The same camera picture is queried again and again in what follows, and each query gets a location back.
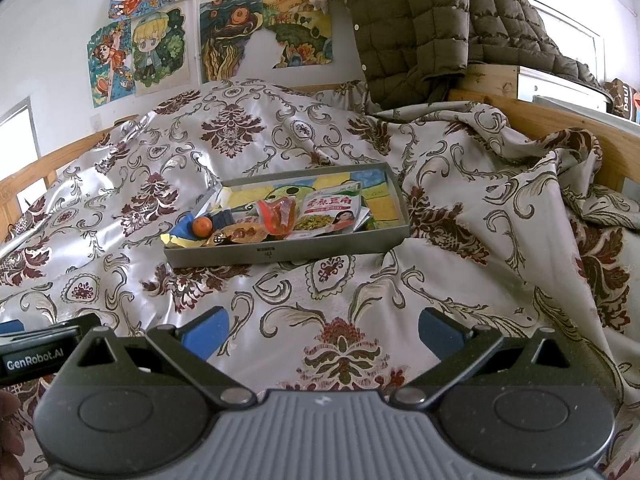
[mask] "bedspread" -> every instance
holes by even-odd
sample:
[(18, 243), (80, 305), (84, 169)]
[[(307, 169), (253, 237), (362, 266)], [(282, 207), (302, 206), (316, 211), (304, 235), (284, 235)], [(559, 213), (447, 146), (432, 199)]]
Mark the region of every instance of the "bedspread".
[[(597, 140), (575, 129), (531, 141), (475, 102), (366, 108), (356, 84), (307, 96), (230, 80), (112, 130), (0, 247), (0, 321), (36, 328), (95, 312), (117, 334), (141, 335), (221, 305), (230, 332), (210, 362), (257, 392), (389, 393), (437, 362), (418, 338), (426, 306), (514, 336), (554, 326), (615, 386), (602, 468), (630, 479), (640, 465), (640, 214), (591, 184)], [(387, 254), (166, 264), (159, 235), (219, 180), (377, 161), (397, 174), (412, 228)], [(50, 380), (12, 388), (28, 478), (46, 467), (31, 417)]]

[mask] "red plastic package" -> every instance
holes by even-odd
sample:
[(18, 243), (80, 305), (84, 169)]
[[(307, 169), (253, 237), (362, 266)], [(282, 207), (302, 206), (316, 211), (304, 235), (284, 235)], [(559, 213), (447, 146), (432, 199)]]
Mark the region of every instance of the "red plastic package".
[(296, 199), (284, 196), (273, 202), (258, 200), (256, 203), (260, 222), (265, 229), (276, 236), (289, 234), (296, 219)]

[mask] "blanket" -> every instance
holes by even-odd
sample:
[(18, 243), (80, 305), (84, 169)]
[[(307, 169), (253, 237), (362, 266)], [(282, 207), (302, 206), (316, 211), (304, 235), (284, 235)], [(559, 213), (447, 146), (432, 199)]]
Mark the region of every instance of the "blanket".
[(606, 94), (563, 56), (527, 0), (344, 0), (372, 99), (383, 108), (444, 100), (469, 63), (521, 65)]
[[(366, 115), (363, 89), (307, 96), (218, 81), (112, 130), (0, 247), (0, 321), (31, 329), (95, 312), (117, 334), (137, 336), (220, 305), (230, 330), (209, 362), (252, 390), (384, 394), (438, 362), (418, 338), (426, 306), (513, 336), (552, 326), (612, 386), (616, 433), (601, 468), (611, 479), (631, 474), (640, 451), (640, 214), (592, 184), (598, 141), (574, 129), (533, 142), (475, 102)], [(412, 228), (387, 254), (166, 263), (159, 235), (220, 180), (375, 161), (398, 176)], [(31, 421), (51, 379), (11, 388), (22, 401), (14, 423), (29, 479), (46, 468)]]

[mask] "quilted jacket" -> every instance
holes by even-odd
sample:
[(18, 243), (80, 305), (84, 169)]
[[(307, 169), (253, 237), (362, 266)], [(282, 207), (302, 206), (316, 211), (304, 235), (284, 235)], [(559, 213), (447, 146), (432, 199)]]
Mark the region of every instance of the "quilted jacket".
[(345, 0), (372, 100), (444, 100), (468, 63), (521, 65), (604, 89), (563, 56), (527, 0)]

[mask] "gray ridged plate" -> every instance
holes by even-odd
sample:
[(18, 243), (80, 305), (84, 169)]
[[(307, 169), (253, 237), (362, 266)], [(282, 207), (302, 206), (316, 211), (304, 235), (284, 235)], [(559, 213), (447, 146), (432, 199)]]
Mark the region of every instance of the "gray ridged plate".
[[(139, 480), (514, 480), (460, 456), (427, 416), (377, 392), (271, 392), (220, 417), (195, 451)], [(46, 480), (81, 480), (52, 470)], [(584, 470), (558, 480), (602, 480)]]

